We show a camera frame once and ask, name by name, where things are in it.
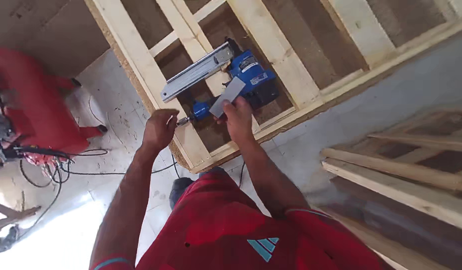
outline red air compressor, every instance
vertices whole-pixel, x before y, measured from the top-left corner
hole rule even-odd
[[[20,147],[78,154],[88,138],[102,136],[103,125],[79,127],[60,95],[60,89],[80,86],[74,79],[47,74],[35,59],[0,48],[0,167],[9,158],[25,157],[34,165],[51,163],[54,156],[17,153]]]

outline tiled floor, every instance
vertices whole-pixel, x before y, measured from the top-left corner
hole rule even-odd
[[[110,152],[105,156],[80,156],[71,170],[125,172],[140,145],[149,114],[112,51],[97,59],[78,80],[83,87],[68,97],[68,105],[80,126],[108,126],[108,133],[92,139],[90,148],[100,147]],[[336,192],[329,186],[330,175],[320,168],[322,148],[381,130],[426,106],[456,101],[462,101],[462,39],[403,67],[363,94],[279,134],[265,142],[263,148],[278,168],[306,193],[310,202],[333,200]],[[171,153],[165,149],[153,168],[162,169],[172,163]],[[239,156],[223,168],[238,181],[242,164]],[[36,181],[45,181],[37,168],[26,164],[25,170]],[[197,179],[197,175],[180,166],[178,173]],[[154,241],[171,212],[168,196],[176,177],[172,168],[151,177],[138,258]],[[36,231],[0,254],[0,269],[18,270],[29,265],[39,265],[44,270],[85,269],[96,231],[120,179],[119,175],[72,175]],[[257,198],[246,167],[242,189],[267,213]],[[56,187],[32,187],[19,174],[17,164],[9,163],[0,171],[0,202],[18,206],[22,192],[27,208],[46,207],[56,194]],[[23,227],[30,226],[34,219],[24,222]]]

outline sticker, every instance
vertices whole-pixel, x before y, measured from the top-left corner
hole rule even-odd
[[[250,56],[248,58],[245,58],[240,64],[239,68],[242,73],[246,72],[248,69],[250,69],[253,66],[259,65],[258,61],[254,56]]]
[[[259,75],[257,77],[252,78],[251,79],[251,84],[255,86],[256,84],[258,84],[259,82],[261,82],[261,81],[263,81],[265,79],[267,79],[267,74],[263,73],[263,74],[261,74],[261,75]]]

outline nail gun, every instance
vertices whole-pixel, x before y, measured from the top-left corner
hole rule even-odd
[[[269,69],[264,70],[250,50],[241,51],[234,40],[227,38],[223,45],[168,80],[161,92],[163,101],[170,101],[227,64],[226,70],[231,81],[224,83],[227,86],[224,93],[208,101],[194,101],[193,111],[188,114],[188,117],[179,120],[178,126],[189,121],[203,120],[211,114],[221,117],[224,99],[233,101],[237,96],[242,96],[250,103],[253,110],[257,110],[279,96],[275,84],[276,75]]]

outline blue nail gun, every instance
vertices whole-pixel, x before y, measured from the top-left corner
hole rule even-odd
[[[229,64],[227,71],[231,79],[239,78],[244,83],[238,95],[244,97],[253,110],[269,104],[279,96],[275,84],[276,75],[269,69],[264,70],[250,50],[242,52],[236,42],[228,38],[222,46],[168,80],[161,92],[163,101],[171,100],[195,83],[210,77],[226,64]],[[231,81],[224,83],[227,86],[226,90],[232,85]],[[205,102],[195,101],[193,111],[188,117],[179,120],[178,125],[200,121],[210,116],[210,108],[218,98],[219,96],[216,96]]]

